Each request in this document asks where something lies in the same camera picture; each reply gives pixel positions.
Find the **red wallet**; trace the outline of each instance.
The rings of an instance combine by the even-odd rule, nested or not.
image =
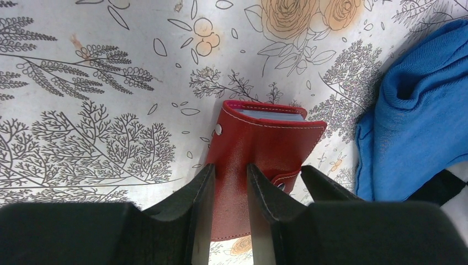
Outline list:
[[[327,126],[324,121],[256,119],[244,114],[246,110],[300,114],[301,120],[307,115],[305,109],[297,107],[223,102],[206,158],[216,170],[212,241],[250,234],[247,164],[257,165],[274,185],[289,194],[302,163]]]

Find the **printed rose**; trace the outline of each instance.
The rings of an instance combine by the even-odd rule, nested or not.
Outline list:
[[[320,0],[323,22],[332,30],[346,28],[353,20],[360,0]]]
[[[231,249],[231,255],[241,255],[252,249],[251,236],[239,238]]]
[[[262,0],[262,8],[265,37],[272,41],[290,40],[291,43],[307,30],[318,4],[316,0]]]

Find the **tree illustration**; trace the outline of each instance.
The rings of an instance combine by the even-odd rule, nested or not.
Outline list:
[[[63,112],[42,112],[31,127],[0,120],[0,188],[108,186],[170,181],[172,136],[135,114],[110,119],[104,105],[85,101],[74,124]]]
[[[111,190],[102,192],[97,188],[45,188],[45,189],[2,189],[0,190],[0,206],[10,203],[106,203],[129,202],[140,207],[128,196],[128,190]]]
[[[341,168],[334,180],[350,192],[354,193],[354,186],[356,184],[356,168]]]
[[[342,141],[354,140],[354,130],[359,117],[376,100],[376,91],[382,74],[378,60],[381,49],[362,40],[351,44],[335,60],[321,80],[333,91],[330,97],[309,110],[309,120],[324,120],[327,130],[322,139],[338,132]]]
[[[153,91],[149,85],[153,76],[143,68],[121,67],[132,64],[128,53],[117,46],[87,45],[76,51],[81,59],[76,62],[57,61],[31,56],[18,55],[15,52],[29,52],[37,48],[32,41],[56,41],[53,36],[25,30],[34,20],[28,17],[0,19],[0,56],[22,59],[17,64],[21,73],[31,78],[37,85],[54,95],[65,94],[80,100],[88,100],[84,93],[104,93],[105,85],[125,93],[133,94],[129,87]],[[25,82],[13,81],[19,73],[0,72],[0,89],[24,87]],[[14,97],[0,94],[1,100]]]
[[[230,79],[228,85],[219,84],[221,72],[217,69],[205,67],[201,70],[192,71],[190,74],[190,88],[193,88],[193,93],[197,98],[211,97],[222,98],[225,93],[229,94],[230,99],[238,98],[241,101],[262,102],[259,100],[258,94],[253,94],[254,88],[249,84],[249,80],[244,77],[239,77],[239,73],[231,70],[232,74],[227,75]],[[271,91],[267,94],[268,101],[266,103],[276,104],[280,100],[283,93],[276,86],[276,83],[269,85]]]
[[[455,16],[454,6],[458,5],[466,12],[465,15]],[[405,35],[407,42],[420,41],[445,23],[468,18],[468,5],[459,0],[402,0],[401,10],[397,10],[392,17],[395,23],[403,23],[409,32]]]

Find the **black object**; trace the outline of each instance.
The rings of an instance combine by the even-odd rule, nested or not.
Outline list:
[[[0,211],[0,264],[208,263],[214,165],[141,212],[130,203],[24,203]]]
[[[444,169],[411,194],[407,201],[417,200],[442,206],[457,196],[465,187],[468,187],[468,183]]]
[[[254,264],[468,264],[468,249],[435,205],[361,202],[310,166],[301,176],[318,194],[309,206],[247,167]]]
[[[448,218],[427,203],[367,203],[313,167],[304,206],[247,167],[256,265],[468,264]],[[13,204],[0,209],[0,264],[206,265],[214,166],[141,212],[128,203]]]

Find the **blue fabric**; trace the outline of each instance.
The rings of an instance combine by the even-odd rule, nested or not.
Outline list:
[[[357,126],[356,194],[403,201],[468,160],[468,20],[449,23],[389,68]]]

